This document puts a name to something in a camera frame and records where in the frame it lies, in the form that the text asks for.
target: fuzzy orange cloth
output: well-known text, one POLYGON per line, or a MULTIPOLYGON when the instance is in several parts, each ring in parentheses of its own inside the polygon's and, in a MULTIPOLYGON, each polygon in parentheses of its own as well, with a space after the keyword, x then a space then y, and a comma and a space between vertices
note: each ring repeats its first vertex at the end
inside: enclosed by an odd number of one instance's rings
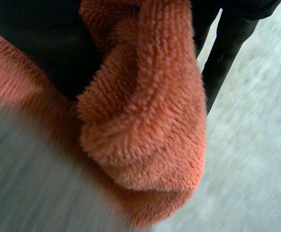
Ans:
POLYGON ((81 147, 99 164, 83 161, 114 209, 147 227, 183 206, 204 166, 205 94, 190 1, 86 0, 81 14, 104 61, 79 104, 0 37, 0 108, 40 123, 74 156, 81 147))

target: orange fleece fabric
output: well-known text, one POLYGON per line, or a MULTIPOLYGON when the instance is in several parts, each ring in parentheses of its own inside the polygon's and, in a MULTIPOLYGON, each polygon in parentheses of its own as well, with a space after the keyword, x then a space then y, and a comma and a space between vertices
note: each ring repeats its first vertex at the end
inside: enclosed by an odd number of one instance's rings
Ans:
POLYGON ((40 123, 72 156, 89 156, 81 161, 118 215, 148 227, 184 205, 204 166, 190 1, 84 0, 80 13, 103 63, 78 104, 0 37, 0 108, 40 123))

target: blurry ground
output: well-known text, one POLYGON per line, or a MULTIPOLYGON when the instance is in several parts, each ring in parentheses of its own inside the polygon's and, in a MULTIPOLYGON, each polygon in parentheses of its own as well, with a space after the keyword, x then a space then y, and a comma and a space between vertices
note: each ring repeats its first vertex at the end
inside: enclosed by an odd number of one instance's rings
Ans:
MULTIPOLYGON (((80 166, 21 127, 0 117, 0 232, 123 231, 80 166)), ((207 141, 198 190, 150 231, 281 232, 281 5, 243 45, 208 116, 207 141)))
MULTIPOLYGON (((199 57, 203 67, 217 20, 199 57)), ((281 232, 281 5, 243 45, 208 116, 206 168, 157 232, 281 232)))

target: black trouser leg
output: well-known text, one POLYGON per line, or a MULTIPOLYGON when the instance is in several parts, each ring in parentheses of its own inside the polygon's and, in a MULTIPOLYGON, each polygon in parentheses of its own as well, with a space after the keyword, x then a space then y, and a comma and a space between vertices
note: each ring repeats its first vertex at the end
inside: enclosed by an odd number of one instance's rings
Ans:
POLYGON ((0 35, 29 57, 71 100, 100 66, 79 16, 81 0, 0 0, 0 35))
POLYGON ((219 13, 220 7, 205 0, 192 0, 193 40, 196 46, 196 58, 202 51, 212 22, 219 13))
POLYGON ((258 20, 248 20, 223 10, 208 60, 203 70, 209 113, 242 44, 253 34, 258 20))

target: gray ground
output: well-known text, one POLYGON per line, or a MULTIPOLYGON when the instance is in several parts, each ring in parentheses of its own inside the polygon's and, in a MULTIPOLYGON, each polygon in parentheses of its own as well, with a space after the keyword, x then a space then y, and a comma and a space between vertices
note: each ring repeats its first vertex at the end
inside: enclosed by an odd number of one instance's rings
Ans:
MULTIPOLYGON (((19 119, 0 117, 0 232, 124 231, 79 164, 29 131, 19 119)), ((242 47, 207 134, 198 190, 151 231, 281 232, 281 5, 242 47)))

